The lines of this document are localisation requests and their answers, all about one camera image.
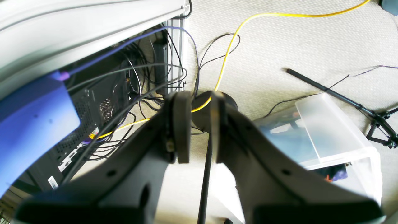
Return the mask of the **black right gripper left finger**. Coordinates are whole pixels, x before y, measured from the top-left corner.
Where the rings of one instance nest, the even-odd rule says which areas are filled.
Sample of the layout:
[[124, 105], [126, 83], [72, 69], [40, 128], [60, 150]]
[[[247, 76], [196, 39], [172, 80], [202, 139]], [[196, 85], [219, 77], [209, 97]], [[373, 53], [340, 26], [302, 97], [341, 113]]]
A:
[[189, 163], [191, 94], [175, 92], [102, 164], [25, 200], [16, 224], [152, 224], [165, 171]]

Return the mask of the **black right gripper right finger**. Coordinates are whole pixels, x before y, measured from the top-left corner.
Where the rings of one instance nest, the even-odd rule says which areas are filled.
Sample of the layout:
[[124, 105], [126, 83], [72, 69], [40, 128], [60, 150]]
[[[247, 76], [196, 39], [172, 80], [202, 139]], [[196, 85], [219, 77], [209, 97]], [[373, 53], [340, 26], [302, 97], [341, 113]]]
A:
[[276, 148], [254, 123], [211, 94], [212, 148], [233, 174], [246, 224], [378, 224], [376, 201], [328, 183]]

